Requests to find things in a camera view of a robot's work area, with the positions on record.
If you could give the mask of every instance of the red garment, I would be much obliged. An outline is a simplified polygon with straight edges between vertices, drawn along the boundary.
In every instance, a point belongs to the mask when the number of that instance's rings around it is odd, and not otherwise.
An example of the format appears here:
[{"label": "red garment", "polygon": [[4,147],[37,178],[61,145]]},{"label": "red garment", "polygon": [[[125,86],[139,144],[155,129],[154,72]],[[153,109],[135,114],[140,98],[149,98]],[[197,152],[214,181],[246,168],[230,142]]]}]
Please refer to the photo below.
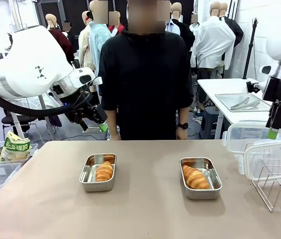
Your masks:
[{"label": "red garment", "polygon": [[[114,28],[115,28],[115,26],[109,26],[108,27],[108,29],[110,30],[110,32],[112,32],[113,30],[114,30]],[[119,34],[121,34],[121,32],[123,31],[125,29],[125,27],[122,25],[122,24],[120,24],[119,26],[118,26],[118,33]]]},{"label": "red garment", "polygon": [[59,30],[52,28],[50,33],[55,38],[55,40],[59,43],[61,48],[63,49],[67,61],[71,64],[71,61],[74,61],[74,54],[73,54],[73,45],[70,41],[66,38],[66,36]]}]

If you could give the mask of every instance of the light blue shirt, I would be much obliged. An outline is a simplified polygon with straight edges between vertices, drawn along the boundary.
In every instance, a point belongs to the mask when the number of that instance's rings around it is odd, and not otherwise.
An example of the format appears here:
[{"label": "light blue shirt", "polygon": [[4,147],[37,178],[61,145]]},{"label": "light blue shirt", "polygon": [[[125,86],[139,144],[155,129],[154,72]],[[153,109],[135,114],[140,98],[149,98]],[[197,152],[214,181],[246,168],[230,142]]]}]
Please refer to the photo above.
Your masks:
[{"label": "light blue shirt", "polygon": [[166,31],[180,35],[180,28],[172,20],[168,21]]},{"label": "light blue shirt", "polygon": [[111,33],[106,24],[95,24],[91,21],[90,27],[90,49],[96,67],[95,76],[98,76],[100,51],[104,43],[111,38]]}]

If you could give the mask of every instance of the person's hand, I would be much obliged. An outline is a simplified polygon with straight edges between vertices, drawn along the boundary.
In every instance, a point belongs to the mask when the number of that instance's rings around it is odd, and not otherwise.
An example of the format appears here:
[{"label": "person's hand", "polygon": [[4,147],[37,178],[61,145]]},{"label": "person's hand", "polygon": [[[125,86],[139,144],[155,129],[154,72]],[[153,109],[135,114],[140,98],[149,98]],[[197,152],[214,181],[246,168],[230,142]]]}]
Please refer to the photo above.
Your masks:
[{"label": "person's hand", "polygon": [[179,139],[179,140],[187,140],[187,138],[188,138],[187,130],[178,127],[176,130],[176,136],[177,136],[177,139]]},{"label": "person's hand", "polygon": [[116,135],[111,135],[111,136],[110,136],[110,140],[114,140],[114,141],[116,141],[116,140],[121,140],[121,137],[120,137],[118,134],[116,134]]}]

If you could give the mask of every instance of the snack bag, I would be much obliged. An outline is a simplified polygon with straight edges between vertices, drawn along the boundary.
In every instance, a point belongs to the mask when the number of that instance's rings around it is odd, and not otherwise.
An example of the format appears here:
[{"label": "snack bag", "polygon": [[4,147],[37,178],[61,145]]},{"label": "snack bag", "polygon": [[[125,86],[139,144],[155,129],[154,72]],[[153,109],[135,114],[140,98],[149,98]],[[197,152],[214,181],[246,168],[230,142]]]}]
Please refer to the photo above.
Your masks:
[{"label": "snack bag", "polygon": [[28,138],[22,139],[9,131],[0,155],[0,162],[26,159],[30,148],[30,140]]}]

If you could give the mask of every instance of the robot logo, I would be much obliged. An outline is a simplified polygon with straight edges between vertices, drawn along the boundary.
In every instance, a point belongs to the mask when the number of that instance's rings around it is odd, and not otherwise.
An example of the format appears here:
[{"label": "robot logo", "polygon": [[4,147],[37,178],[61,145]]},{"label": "robot logo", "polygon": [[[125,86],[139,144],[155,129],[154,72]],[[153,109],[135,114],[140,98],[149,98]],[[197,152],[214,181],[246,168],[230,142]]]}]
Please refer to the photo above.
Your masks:
[{"label": "robot logo", "polygon": [[37,77],[38,79],[41,78],[41,77],[44,77],[46,79],[46,77],[42,74],[42,71],[43,71],[44,67],[41,68],[40,66],[37,66],[37,67],[35,67],[35,69],[39,70],[39,76]]}]

